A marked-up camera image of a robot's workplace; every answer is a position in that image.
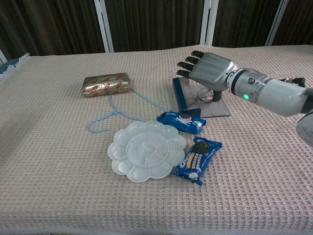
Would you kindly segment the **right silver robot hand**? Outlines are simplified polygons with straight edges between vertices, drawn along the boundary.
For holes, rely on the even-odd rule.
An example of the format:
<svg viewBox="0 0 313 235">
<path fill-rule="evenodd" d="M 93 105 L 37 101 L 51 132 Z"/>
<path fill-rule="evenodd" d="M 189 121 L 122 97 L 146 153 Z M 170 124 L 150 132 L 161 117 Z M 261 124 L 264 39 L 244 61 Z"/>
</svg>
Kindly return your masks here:
<svg viewBox="0 0 313 235">
<path fill-rule="evenodd" d="M 231 60 L 210 52 L 195 50 L 184 62 L 178 62 L 181 69 L 177 75 L 194 80 L 213 92 L 213 102 L 222 98 L 222 91 L 228 89 L 228 76 L 238 70 L 238 66 Z"/>
</svg>

